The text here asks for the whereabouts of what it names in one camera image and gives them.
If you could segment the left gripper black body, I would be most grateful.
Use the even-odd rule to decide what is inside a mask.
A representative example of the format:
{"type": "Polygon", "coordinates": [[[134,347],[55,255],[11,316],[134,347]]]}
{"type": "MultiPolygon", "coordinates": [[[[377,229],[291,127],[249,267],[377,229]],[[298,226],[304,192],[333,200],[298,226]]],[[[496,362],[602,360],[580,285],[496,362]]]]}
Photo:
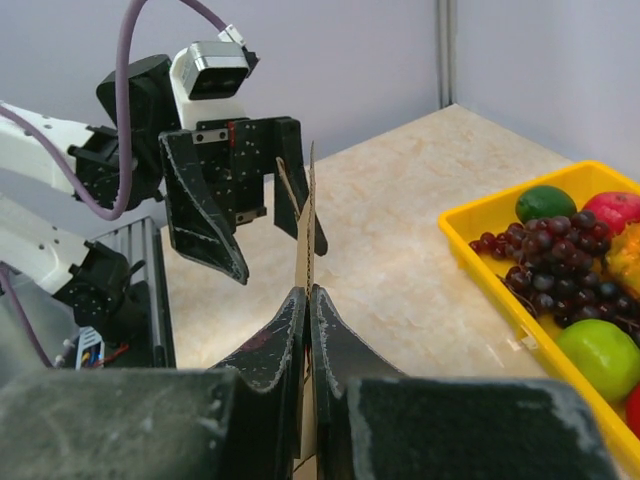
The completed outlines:
{"type": "Polygon", "coordinates": [[[207,189],[229,223],[266,214],[264,177],[275,168],[274,118],[200,121],[192,134],[207,189]]]}

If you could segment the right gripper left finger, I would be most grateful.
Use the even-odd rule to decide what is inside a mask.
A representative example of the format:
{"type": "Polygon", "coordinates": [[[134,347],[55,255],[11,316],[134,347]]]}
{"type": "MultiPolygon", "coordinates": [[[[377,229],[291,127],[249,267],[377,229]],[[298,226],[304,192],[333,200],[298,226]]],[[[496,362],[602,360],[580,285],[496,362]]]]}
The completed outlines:
{"type": "Polygon", "coordinates": [[[46,370],[1,391],[5,479],[288,479],[306,295],[206,370],[46,370]]]}

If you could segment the brown cardboard box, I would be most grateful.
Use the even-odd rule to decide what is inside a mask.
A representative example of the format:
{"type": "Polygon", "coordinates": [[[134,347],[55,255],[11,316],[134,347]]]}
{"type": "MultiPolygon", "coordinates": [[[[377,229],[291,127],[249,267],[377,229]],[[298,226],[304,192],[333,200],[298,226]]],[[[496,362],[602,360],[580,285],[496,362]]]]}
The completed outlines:
{"type": "Polygon", "coordinates": [[[316,450],[316,408],[311,352],[311,293],[314,284],[316,211],[315,145],[310,145],[305,174],[309,193],[300,206],[290,194],[297,221],[293,292],[301,297],[289,322],[286,384],[282,402],[283,452],[290,456],[290,479],[313,479],[316,450]]]}

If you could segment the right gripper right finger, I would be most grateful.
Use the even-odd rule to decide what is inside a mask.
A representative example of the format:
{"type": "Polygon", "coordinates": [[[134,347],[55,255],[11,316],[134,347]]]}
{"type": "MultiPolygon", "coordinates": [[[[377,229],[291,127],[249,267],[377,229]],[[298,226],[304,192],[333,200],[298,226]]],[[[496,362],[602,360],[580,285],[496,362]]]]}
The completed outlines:
{"type": "Polygon", "coordinates": [[[544,378],[396,369],[315,287],[309,306],[322,479],[613,479],[590,408],[544,378]]]}

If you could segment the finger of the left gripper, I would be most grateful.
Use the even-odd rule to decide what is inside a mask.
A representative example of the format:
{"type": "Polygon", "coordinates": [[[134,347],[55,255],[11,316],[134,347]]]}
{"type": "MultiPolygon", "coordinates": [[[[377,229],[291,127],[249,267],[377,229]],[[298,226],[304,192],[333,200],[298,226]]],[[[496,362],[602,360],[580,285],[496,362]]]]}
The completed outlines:
{"type": "Polygon", "coordinates": [[[302,211],[309,195],[301,140],[301,124],[291,117],[274,120],[273,155],[281,158],[287,182],[274,167],[274,225],[296,239],[298,234],[296,209],[302,211]]]}
{"type": "Polygon", "coordinates": [[[204,179],[192,135],[159,135],[166,186],[166,216],[173,249],[183,258],[216,270],[241,285],[249,268],[230,224],[204,179]]]}

